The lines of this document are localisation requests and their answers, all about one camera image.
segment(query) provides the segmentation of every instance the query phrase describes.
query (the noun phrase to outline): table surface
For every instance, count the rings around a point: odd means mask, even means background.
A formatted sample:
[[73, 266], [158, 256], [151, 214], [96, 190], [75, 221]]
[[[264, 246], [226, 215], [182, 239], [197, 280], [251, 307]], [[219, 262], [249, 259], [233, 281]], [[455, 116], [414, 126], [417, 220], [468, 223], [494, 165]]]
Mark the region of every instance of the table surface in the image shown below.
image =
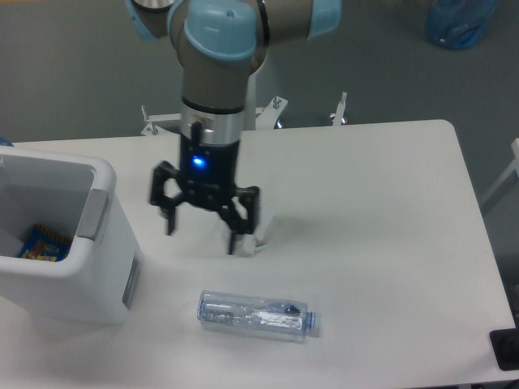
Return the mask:
[[[4, 387], [431, 387], [518, 378], [488, 337], [513, 327], [447, 122], [243, 134], [237, 183], [262, 188], [274, 236], [225, 255], [216, 214], [183, 204], [178, 230], [147, 204], [178, 137], [19, 143], [106, 158], [146, 254], [121, 327], [36, 317], [0, 299]], [[285, 342], [204, 330], [203, 289], [305, 301], [319, 337]]]

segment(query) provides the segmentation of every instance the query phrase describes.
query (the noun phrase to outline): snack bag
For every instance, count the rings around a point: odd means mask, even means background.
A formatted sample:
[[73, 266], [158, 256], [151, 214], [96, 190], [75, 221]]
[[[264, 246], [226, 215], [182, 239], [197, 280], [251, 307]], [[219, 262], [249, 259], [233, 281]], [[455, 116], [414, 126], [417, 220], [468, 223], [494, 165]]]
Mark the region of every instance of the snack bag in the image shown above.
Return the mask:
[[59, 262], [68, 255], [71, 244], [70, 239], [53, 233], [42, 224], [37, 224], [18, 256], [24, 259]]

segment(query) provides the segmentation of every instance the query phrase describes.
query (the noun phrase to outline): gray floor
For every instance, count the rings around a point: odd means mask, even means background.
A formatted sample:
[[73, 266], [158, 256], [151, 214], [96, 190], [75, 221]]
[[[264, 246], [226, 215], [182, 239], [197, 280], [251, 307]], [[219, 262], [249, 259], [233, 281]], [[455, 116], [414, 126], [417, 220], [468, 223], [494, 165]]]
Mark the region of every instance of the gray floor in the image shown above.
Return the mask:
[[[502, 0], [480, 44], [465, 51], [427, 40], [429, 1], [343, 4], [338, 31], [270, 49], [258, 103], [288, 99], [292, 127], [328, 124], [343, 90], [352, 124], [449, 120], [480, 196], [519, 137], [519, 1]], [[0, 2], [0, 37], [0, 134], [13, 141], [137, 135], [141, 104], [150, 114], [179, 111], [170, 43], [142, 42], [123, 0]], [[516, 192], [486, 220], [510, 283], [519, 283]]]

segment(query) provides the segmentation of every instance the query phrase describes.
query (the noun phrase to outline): plastic bottle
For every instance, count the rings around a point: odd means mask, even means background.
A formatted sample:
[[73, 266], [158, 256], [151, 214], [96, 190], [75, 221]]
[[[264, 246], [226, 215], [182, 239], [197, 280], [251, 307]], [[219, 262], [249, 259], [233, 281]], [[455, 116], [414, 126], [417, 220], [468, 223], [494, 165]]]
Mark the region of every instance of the plastic bottle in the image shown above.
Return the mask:
[[437, 0], [425, 25], [426, 34], [447, 49], [478, 43], [499, 0]]
[[299, 301], [271, 300], [203, 291], [198, 320], [224, 326], [305, 336], [317, 328], [316, 315]]

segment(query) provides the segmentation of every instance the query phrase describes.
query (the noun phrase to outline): white plastic bin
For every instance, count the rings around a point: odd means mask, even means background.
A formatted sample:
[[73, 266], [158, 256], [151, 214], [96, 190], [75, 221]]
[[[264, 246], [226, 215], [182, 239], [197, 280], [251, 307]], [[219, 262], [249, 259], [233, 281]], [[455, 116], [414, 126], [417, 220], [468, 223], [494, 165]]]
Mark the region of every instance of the white plastic bin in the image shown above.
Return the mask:
[[[0, 147], [0, 294], [35, 314], [121, 323], [143, 255], [105, 160]], [[72, 239], [60, 262], [15, 258], [41, 223]]]

